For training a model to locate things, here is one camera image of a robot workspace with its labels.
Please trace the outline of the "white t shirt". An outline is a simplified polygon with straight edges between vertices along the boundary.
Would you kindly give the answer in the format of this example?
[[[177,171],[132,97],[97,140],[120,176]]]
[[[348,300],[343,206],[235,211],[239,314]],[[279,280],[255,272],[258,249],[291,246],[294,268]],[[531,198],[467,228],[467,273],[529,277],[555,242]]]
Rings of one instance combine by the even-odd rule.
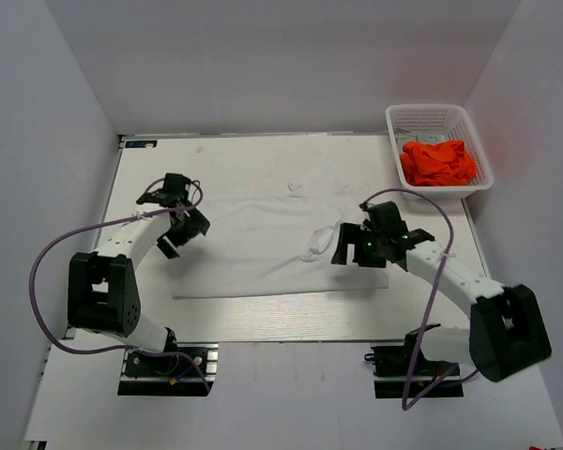
[[[207,198],[200,210],[211,226],[180,249],[176,300],[388,287],[383,269],[331,261],[341,225],[363,214],[330,166],[289,182],[281,196]]]

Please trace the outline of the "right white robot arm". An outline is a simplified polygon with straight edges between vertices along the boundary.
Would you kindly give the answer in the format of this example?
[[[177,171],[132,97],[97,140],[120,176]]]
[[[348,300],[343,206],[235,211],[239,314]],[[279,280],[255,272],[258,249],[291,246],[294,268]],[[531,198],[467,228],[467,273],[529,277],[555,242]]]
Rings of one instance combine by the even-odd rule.
[[[422,229],[411,230],[394,202],[362,204],[360,224],[343,223],[334,264],[384,268],[393,263],[428,282],[469,320],[467,328],[425,321],[407,333],[400,347],[373,351],[380,376],[440,375],[453,365],[469,365],[497,383],[547,360],[552,346],[533,291],[483,276],[449,255]]]

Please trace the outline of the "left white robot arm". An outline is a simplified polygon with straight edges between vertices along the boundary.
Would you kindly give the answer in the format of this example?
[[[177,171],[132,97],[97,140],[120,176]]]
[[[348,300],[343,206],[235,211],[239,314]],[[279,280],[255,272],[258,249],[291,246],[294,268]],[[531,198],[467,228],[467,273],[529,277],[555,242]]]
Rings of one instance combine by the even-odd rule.
[[[143,193],[134,215],[113,237],[89,253],[78,252],[68,269],[68,324],[115,338],[147,353],[147,363],[160,374],[179,363],[175,334],[142,311],[135,271],[151,248],[165,258],[205,235],[210,222],[191,201],[199,183],[168,173],[160,188]]]

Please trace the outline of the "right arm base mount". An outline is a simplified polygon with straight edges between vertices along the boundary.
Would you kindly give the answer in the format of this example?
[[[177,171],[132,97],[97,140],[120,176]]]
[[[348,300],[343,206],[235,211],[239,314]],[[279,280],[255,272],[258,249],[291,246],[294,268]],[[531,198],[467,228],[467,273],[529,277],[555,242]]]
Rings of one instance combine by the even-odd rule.
[[[401,399],[410,356],[403,350],[402,344],[373,346],[364,354],[364,362],[373,369],[373,386],[377,399]],[[440,375],[450,369],[452,363],[445,361],[429,361],[422,354],[414,370],[410,384],[408,399],[413,399]],[[455,368],[425,398],[462,398],[464,389],[461,372]]]

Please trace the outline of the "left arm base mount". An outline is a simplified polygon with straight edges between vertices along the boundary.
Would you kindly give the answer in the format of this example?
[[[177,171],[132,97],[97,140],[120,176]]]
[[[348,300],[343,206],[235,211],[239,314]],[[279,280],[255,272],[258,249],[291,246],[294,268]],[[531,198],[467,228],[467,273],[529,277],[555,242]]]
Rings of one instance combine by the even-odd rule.
[[[125,353],[117,394],[123,397],[203,398],[217,375],[218,343],[178,345],[181,356],[147,357]]]

